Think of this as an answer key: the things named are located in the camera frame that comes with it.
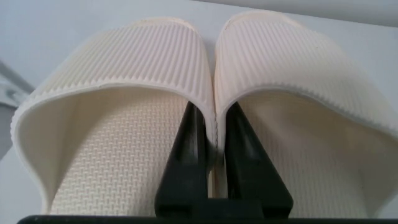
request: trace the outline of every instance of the textured insole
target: textured insole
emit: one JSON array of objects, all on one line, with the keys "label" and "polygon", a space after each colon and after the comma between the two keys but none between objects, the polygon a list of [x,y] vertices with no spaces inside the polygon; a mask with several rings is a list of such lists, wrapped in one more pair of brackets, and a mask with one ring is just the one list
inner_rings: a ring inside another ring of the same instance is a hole
[{"label": "textured insole", "polygon": [[79,96],[65,140],[65,175],[50,213],[154,215],[154,198],[187,100],[122,88]]},{"label": "textured insole", "polygon": [[258,93],[239,104],[292,194],[290,217],[367,217],[353,144],[359,138],[352,138],[358,125],[288,93]]}]

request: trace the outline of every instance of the ribbed strap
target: ribbed strap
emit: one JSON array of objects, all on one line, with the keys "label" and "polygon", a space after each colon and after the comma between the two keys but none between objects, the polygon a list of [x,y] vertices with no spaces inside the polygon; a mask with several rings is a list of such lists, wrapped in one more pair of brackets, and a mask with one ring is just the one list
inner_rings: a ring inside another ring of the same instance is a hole
[{"label": "ribbed strap", "polygon": [[343,116],[397,136],[397,114],[367,75],[329,38],[276,12],[235,16],[217,42],[215,105],[218,147],[225,115],[238,99],[281,90],[317,100]]},{"label": "ribbed strap", "polygon": [[95,35],[72,53],[17,110],[62,96],[110,86],[143,86],[178,93],[202,111],[216,141],[213,91],[199,34],[180,19],[155,19]]}]

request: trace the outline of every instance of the white slipper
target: white slipper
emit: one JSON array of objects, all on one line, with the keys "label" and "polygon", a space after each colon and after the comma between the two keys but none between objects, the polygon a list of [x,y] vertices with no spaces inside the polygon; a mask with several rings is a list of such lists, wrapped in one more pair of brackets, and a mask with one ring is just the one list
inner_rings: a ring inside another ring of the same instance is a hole
[{"label": "white slipper", "polygon": [[218,147],[236,101],[292,194],[291,217],[370,217],[397,193],[398,116],[332,40],[278,12],[216,45]]},{"label": "white slipper", "polygon": [[16,151],[43,213],[154,215],[154,196],[187,102],[216,144],[202,40],[163,18],[95,35],[17,110]]}]

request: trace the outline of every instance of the cream slide sandal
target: cream slide sandal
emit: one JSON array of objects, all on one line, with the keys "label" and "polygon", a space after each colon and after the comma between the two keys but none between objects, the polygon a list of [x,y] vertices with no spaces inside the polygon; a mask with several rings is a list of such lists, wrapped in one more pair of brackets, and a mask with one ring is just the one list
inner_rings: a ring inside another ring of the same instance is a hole
[{"label": "cream slide sandal", "polygon": [[324,35],[278,12],[234,16],[216,45],[221,149],[236,101],[292,194],[290,217],[376,217],[396,196],[397,113]]},{"label": "cream slide sandal", "polygon": [[187,22],[149,19],[87,40],[13,118],[43,213],[154,215],[188,101],[216,144],[206,52]]}]

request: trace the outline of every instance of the white surface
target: white surface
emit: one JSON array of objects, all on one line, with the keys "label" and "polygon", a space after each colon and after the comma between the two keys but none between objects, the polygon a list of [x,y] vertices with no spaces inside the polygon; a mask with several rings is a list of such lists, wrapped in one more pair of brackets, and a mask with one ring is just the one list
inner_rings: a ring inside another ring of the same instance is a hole
[{"label": "white surface", "polygon": [[[174,16],[187,20],[198,29],[205,41],[213,70],[215,41],[222,26],[233,14],[248,10],[243,7],[179,0],[90,2],[1,1],[0,59],[29,83],[37,86],[90,34],[130,24],[145,17]],[[369,73],[390,103],[398,109],[398,99],[395,98],[398,83],[398,29],[308,16],[289,16],[308,28],[331,37]],[[8,177],[25,175],[21,165],[10,157],[5,157],[0,163],[2,170],[13,170]],[[1,203],[16,208],[12,212],[1,210],[1,218],[10,217],[8,220],[12,220],[1,223],[13,223],[18,217],[39,211],[36,207],[38,195],[31,193],[28,199],[21,197],[24,195],[22,189],[16,190],[16,186],[32,188],[31,182],[25,180],[24,184],[18,185],[13,181],[15,180],[0,177],[0,185],[4,187]],[[22,199],[29,202],[20,203]]]},{"label": "white surface", "polygon": [[396,0],[197,0],[382,26],[398,26]]},{"label": "white surface", "polygon": [[13,148],[0,161],[0,223],[14,224],[40,212],[39,191]]}]

